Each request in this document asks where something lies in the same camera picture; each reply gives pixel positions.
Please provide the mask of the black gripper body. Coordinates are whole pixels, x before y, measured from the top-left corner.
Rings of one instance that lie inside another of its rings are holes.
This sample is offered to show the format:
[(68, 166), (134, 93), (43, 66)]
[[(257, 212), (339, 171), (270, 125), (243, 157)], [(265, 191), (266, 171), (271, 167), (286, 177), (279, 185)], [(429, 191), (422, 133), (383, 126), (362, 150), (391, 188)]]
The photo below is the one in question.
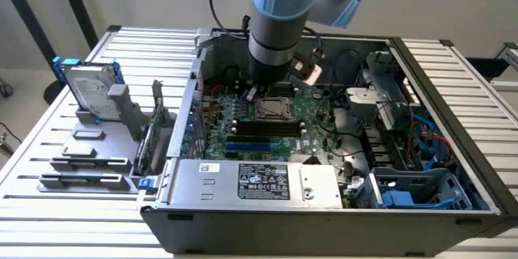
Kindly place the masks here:
[(287, 75), (290, 61), (282, 65), (269, 65), (250, 57), (249, 71), (254, 86), (270, 86), (279, 82)]

